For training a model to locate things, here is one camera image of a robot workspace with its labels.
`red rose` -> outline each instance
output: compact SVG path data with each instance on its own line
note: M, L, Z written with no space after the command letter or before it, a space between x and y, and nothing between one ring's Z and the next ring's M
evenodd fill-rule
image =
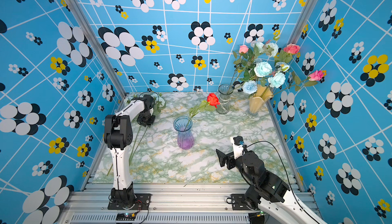
M219 99L216 97L214 93L210 93L207 97L207 102L210 103L211 106L220 105Z

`blue wallpaper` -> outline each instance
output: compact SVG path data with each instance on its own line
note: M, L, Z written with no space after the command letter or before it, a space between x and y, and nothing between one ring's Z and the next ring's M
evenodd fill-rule
M119 98L64 0L0 1L0 223L54 223Z
M78 0L127 92L217 91L233 50L281 34L307 0Z
M271 101L327 223L392 220L391 10L392 0L319 0L291 66L326 76Z

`clear glass vase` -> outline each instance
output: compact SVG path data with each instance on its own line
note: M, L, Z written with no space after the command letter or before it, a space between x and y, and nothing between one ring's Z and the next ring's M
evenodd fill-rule
M227 114L230 109L230 96L233 93L233 88L230 84L222 84L218 88L219 103L216 111L220 114Z
M190 131L192 125L192 119L185 116L177 118L173 123L174 129L178 131L177 145L181 149L188 150L192 148L195 143L195 139Z

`green marble pattern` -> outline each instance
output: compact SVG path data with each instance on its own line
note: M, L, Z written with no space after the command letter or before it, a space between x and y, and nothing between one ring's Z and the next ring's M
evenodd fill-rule
M259 117L250 119L245 115L249 107L248 95L235 92L231 97L231 109L227 114L202 112L193 117L192 133L195 145L189 150L177 146L177 132L174 120L187 115L188 109L207 98L207 92L165 92L162 97L166 107L148 128L130 164L130 173L135 183L244 183L234 168L221 168L215 149L224 153L233 151L230 137L241 135L247 145L267 140L279 150L287 173L291 171L280 146L276 130L266 106L259 111ZM134 141L139 125L133 121ZM138 143L145 128L140 129ZM264 161L266 169L287 182L282 163L268 143L257 143L250 147ZM93 183L112 183L113 169L110 151L106 148Z

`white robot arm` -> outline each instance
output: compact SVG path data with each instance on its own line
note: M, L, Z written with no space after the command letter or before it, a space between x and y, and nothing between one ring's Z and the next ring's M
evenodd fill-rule
M264 167L264 162L253 151L248 151L241 136L232 137L233 152L216 150L221 167L236 167L250 185L237 199L237 205L259 209L282 224L327 224L308 208L281 178Z

